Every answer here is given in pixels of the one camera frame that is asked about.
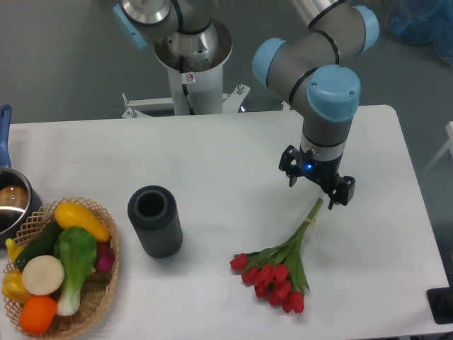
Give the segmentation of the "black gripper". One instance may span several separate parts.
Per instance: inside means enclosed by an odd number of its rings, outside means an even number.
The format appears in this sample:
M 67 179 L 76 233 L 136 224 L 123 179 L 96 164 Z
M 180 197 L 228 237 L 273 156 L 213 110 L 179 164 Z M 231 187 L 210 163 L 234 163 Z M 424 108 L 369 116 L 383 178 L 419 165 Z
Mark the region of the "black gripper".
M 299 177 L 305 177 L 319 185 L 324 192 L 330 192 L 328 209 L 334 205 L 346 206 L 354 196 L 355 178 L 340 176 L 338 171 L 343 155 L 329 160 L 320 161 L 313 158 L 311 150 L 299 151 L 289 145 L 280 157 L 279 170 L 285 172 L 289 179 L 289 187 L 297 182 Z

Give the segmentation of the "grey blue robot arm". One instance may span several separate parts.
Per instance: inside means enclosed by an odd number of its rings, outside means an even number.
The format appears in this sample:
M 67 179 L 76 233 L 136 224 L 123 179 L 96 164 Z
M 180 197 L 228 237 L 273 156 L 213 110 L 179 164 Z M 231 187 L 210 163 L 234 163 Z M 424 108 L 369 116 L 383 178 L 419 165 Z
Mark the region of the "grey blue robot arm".
M 330 205 L 347 205 L 355 180 L 338 170 L 361 85 L 341 62 L 375 44 L 379 23 L 367 7 L 345 1 L 294 1 L 293 7 L 308 35 L 295 44 L 266 40 L 252 71 L 303 118 L 301 142 L 282 153 L 280 170 L 290 183 L 304 177 L 319 185 Z M 118 1 L 113 15 L 130 42 L 152 46 L 167 69 L 176 115 L 221 113 L 232 40 L 210 1 Z

